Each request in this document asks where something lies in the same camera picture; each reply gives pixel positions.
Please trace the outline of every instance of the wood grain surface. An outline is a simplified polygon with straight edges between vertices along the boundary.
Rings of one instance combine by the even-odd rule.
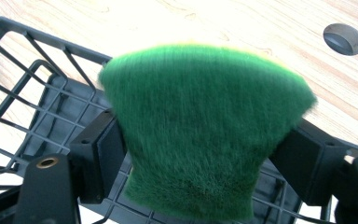
[[[358,0],[1,0],[0,16],[110,56],[185,41],[267,54],[296,70],[318,96],[306,119],[358,145],[358,55],[338,54],[323,39],[332,23],[358,30]],[[2,43],[25,63],[35,54],[14,35]],[[0,74],[18,72],[3,64],[0,56]],[[101,69],[84,67],[93,80]],[[6,86],[16,81],[0,76]],[[29,122],[17,117],[11,119]]]

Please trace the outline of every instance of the black wire basket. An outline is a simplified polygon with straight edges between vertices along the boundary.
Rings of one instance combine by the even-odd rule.
[[[109,56],[0,18],[0,174],[24,176],[31,160],[71,151],[70,143],[110,108],[96,82],[109,60]],[[81,204],[103,216],[97,222],[109,218],[118,223],[204,223],[167,217],[127,200],[121,192],[130,170],[127,155],[109,196],[101,204]],[[14,187],[0,185],[0,190]],[[300,219],[329,223],[328,206],[320,208],[321,219],[298,213],[300,198],[269,160],[261,168],[253,200],[252,220],[225,223],[283,224]]]

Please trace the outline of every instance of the wire grid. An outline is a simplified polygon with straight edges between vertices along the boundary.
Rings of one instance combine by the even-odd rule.
[[[15,173],[18,175],[23,175],[23,173],[20,172],[20,168],[25,167],[35,157],[41,156],[44,153],[69,153],[69,143],[71,140],[75,138],[76,135],[80,133],[87,126],[87,124],[99,114],[99,112],[102,112],[109,107],[109,105],[104,101],[101,102],[98,100],[102,93],[95,88],[94,84],[90,81],[89,77],[80,67],[75,57],[69,50],[74,46],[68,46],[70,48],[64,46],[61,48],[61,51],[68,59],[68,62],[85,80],[86,84],[78,84],[75,83],[72,79],[68,78],[68,76],[61,70],[61,68],[39,46],[39,44],[35,41],[35,38],[33,38],[29,32],[21,32],[21,35],[34,47],[34,49],[37,50],[37,52],[42,56],[42,59],[35,60],[30,67],[27,67],[19,60],[17,60],[15,56],[10,54],[8,50],[0,46],[0,54],[9,59],[24,72],[24,75],[11,90],[0,84],[0,91],[6,95],[6,98],[3,100],[2,104],[0,104],[0,123],[25,133],[22,144],[15,151],[15,153],[10,153],[9,151],[0,148],[0,154],[9,158],[9,162],[6,166],[0,166],[0,174]],[[48,81],[44,81],[36,74],[36,71],[41,67],[46,68],[51,73]],[[30,80],[34,80],[44,87],[44,92],[39,104],[32,103],[26,100],[24,97],[20,96],[21,91]],[[82,91],[75,92],[71,90],[71,85],[81,85]],[[65,102],[68,99],[76,100],[81,103],[81,106],[77,107],[77,115],[75,116],[75,119],[68,119],[66,116],[62,115],[62,111],[66,108]],[[18,123],[3,118],[5,112],[10,108],[13,102],[16,101],[34,110],[34,118],[29,127],[21,126]],[[67,128],[65,129],[64,135],[60,136],[61,141],[54,140],[52,137],[54,133],[51,132],[52,129],[44,134],[38,132],[38,130],[43,128],[42,126],[46,124],[46,121],[52,125],[54,125],[56,122],[64,122],[66,124]],[[50,146],[48,148],[49,151],[41,152],[38,151],[37,148],[36,151],[33,151],[32,153],[28,152],[27,150],[29,149],[30,145],[32,145],[30,142],[35,141],[35,139],[39,142],[39,146],[43,146],[43,148],[48,148],[47,146]],[[254,196],[254,206],[260,204],[266,206],[267,215],[264,217],[259,217],[257,221],[251,220],[246,223],[272,223],[271,220],[273,223],[282,223],[284,217],[286,220],[288,217],[292,217],[291,220],[296,220],[296,218],[299,218],[314,223],[330,223],[320,219],[304,217],[301,216],[296,210],[293,211],[287,209],[287,192],[290,190],[291,195],[293,195],[294,192],[279,173],[271,172],[270,166],[271,164],[265,164],[260,176],[267,176],[269,178],[275,179],[276,185],[271,187],[276,189],[278,193],[276,193],[271,200],[265,200],[262,197],[260,198]],[[165,217],[161,214],[155,213],[154,211],[151,211],[137,204],[133,204],[126,200],[121,193],[130,171],[131,159],[129,156],[127,156],[126,160],[124,160],[122,164],[121,170],[117,176],[114,186],[112,187],[109,197],[104,199],[103,203],[100,205],[85,205],[88,208],[91,208],[91,210],[105,211],[103,213],[100,212],[102,215],[104,214],[104,218],[95,223],[104,223],[108,218],[117,221],[128,221],[128,223],[204,223],[196,220],[180,220],[173,217]],[[0,186],[0,189],[10,189],[12,187],[13,186]],[[241,224],[245,222],[231,221],[228,223]]]

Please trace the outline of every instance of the metal grommet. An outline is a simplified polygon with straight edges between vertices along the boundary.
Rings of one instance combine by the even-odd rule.
[[[36,167],[39,169],[48,169],[57,163],[58,163],[58,158],[48,157],[48,158],[44,158],[42,161],[38,162]]]

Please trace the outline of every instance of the wooden table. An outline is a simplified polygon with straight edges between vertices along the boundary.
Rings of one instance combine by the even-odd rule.
[[[358,31],[358,0],[2,0],[0,16],[110,56],[186,41],[267,54],[318,96],[306,119],[358,145],[358,55],[338,54],[323,38],[332,23]],[[90,68],[94,79],[99,69]]]

